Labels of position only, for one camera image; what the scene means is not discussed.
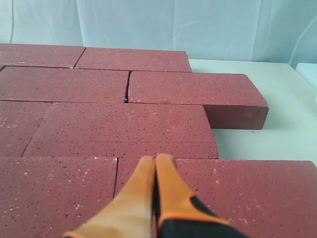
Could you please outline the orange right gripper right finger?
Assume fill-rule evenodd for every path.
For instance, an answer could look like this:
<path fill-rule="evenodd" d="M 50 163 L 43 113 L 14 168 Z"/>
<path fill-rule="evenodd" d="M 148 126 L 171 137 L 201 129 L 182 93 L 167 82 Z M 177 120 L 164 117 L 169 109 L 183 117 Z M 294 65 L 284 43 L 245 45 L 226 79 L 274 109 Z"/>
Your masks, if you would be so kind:
<path fill-rule="evenodd" d="M 246 238 L 217 216 L 193 192 L 169 154 L 156 157 L 156 226 L 158 238 Z"/>

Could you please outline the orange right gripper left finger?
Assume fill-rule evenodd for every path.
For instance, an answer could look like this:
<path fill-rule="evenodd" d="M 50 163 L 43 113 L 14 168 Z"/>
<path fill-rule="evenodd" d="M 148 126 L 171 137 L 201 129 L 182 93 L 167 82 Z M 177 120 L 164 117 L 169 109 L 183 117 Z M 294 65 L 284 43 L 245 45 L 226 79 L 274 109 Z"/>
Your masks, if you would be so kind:
<path fill-rule="evenodd" d="M 64 238 L 150 238 L 152 235 L 155 160 L 143 156 L 118 195 Z"/>

